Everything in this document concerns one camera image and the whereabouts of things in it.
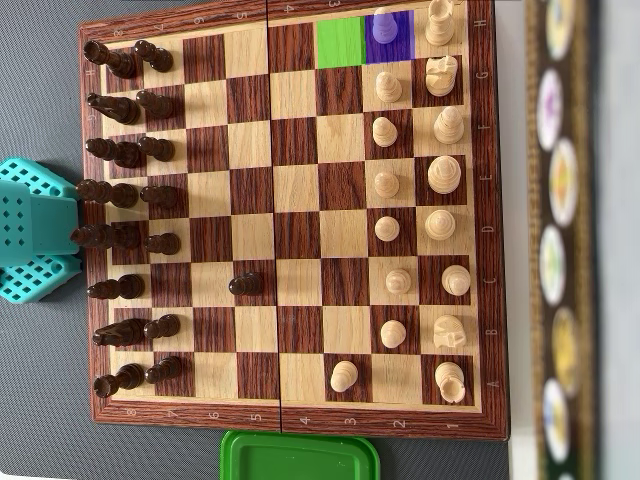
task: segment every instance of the wooden chessboard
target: wooden chessboard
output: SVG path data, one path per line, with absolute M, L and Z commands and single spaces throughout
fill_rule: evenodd
M 85 152 L 86 178 L 136 187 L 172 185 L 170 210 L 139 202 L 131 210 L 87 204 L 85 222 L 129 223 L 141 234 L 174 232 L 175 256 L 143 249 L 87 251 L 88 283 L 137 273 L 143 297 L 89 300 L 89 332 L 125 318 L 175 313 L 178 335 L 125 348 L 89 342 L 90 380 L 129 362 L 150 367 L 169 354 L 183 359 L 178 379 L 103 400 L 99 422 L 183 425 L 284 432 L 496 438 L 508 436 L 508 379 L 502 210 L 498 153 L 494 6 L 457 1 L 456 32 L 444 47 L 425 38 L 428 2 L 389 2 L 396 40 L 373 44 L 368 1 L 223 1 L 86 23 L 79 28 L 83 139 L 135 140 L 144 134 L 176 146 L 169 163 L 143 158 L 126 170 Z M 131 51 L 147 39 L 173 54 L 158 73 L 137 64 L 130 80 L 114 77 L 82 55 L 88 39 Z M 456 56 L 451 94 L 425 85 L 430 57 Z M 390 71 L 403 94 L 383 104 L 375 78 Z M 134 98 L 142 88 L 174 99 L 167 120 L 145 117 L 125 126 L 93 112 L 89 92 Z M 456 106 L 465 134 L 442 145 L 433 123 Z M 382 149 L 371 125 L 386 116 L 398 140 Z M 440 155 L 462 167 L 458 189 L 430 190 L 426 172 Z M 400 190 L 376 196 L 373 179 L 392 171 Z M 454 235 L 435 242 L 424 221 L 444 208 Z M 398 219 L 399 238 L 379 241 L 375 221 Z M 462 297 L 441 286 L 443 270 L 471 273 Z M 411 290 L 392 296 L 386 273 L 406 269 Z M 237 274 L 265 278 L 258 297 L 233 297 Z M 444 314 L 464 324 L 462 348 L 436 349 L 433 324 Z M 407 338 L 384 347 L 381 325 L 402 322 Z M 329 386 L 338 361 L 359 370 L 344 393 Z M 460 365 L 466 396 L 447 404 L 434 380 L 443 361 Z

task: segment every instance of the teal plastic object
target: teal plastic object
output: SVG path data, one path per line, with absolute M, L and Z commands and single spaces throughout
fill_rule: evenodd
M 26 158 L 7 158 L 0 162 L 0 180 L 22 183 L 34 195 L 78 199 L 76 188 L 71 183 Z
M 80 273 L 80 264 L 71 255 L 38 255 L 21 267 L 2 267 L 0 296 L 11 303 L 37 302 Z
M 78 252 L 69 239 L 78 227 L 76 201 L 32 195 L 26 185 L 0 180 L 0 266 L 23 265 L 36 255 Z
M 363 438 L 229 431 L 220 480 L 379 480 L 380 459 Z

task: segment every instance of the black pawn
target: black pawn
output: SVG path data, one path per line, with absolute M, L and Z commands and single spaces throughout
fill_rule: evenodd
M 168 72 L 173 66 L 173 57 L 167 50 L 146 40 L 138 40 L 133 49 L 158 72 Z
M 182 362 L 176 356 L 163 358 L 147 370 L 144 378 L 149 383 L 158 383 L 170 378 L 176 378 L 182 373 Z
M 89 40 L 84 44 L 84 58 L 96 65 L 105 63 L 116 77 L 131 78 L 136 73 L 136 64 L 133 57 L 124 52 L 110 52 L 106 45 L 95 40 Z
M 180 319 L 177 315 L 167 314 L 158 320 L 147 322 L 144 336 L 147 338 L 172 337 L 180 331 Z
M 156 160 L 168 162 L 175 154 L 173 143 L 165 139 L 142 137 L 138 140 L 138 148 L 145 155 L 151 155 Z
M 128 363 L 120 367 L 114 375 L 103 375 L 93 381 L 93 391 L 100 398 L 115 394 L 118 389 L 131 390 L 144 382 L 144 369 L 137 363 Z
M 154 117 L 168 118 L 173 113 L 173 101 L 164 95 L 157 95 L 149 90 L 140 90 L 136 101 Z
M 90 93 L 87 95 L 87 105 L 125 125 L 136 123 L 140 116 L 138 104 L 127 97 L 108 97 Z
M 245 273 L 229 282 L 229 291 L 233 295 L 260 295 L 262 293 L 262 276 L 259 273 Z

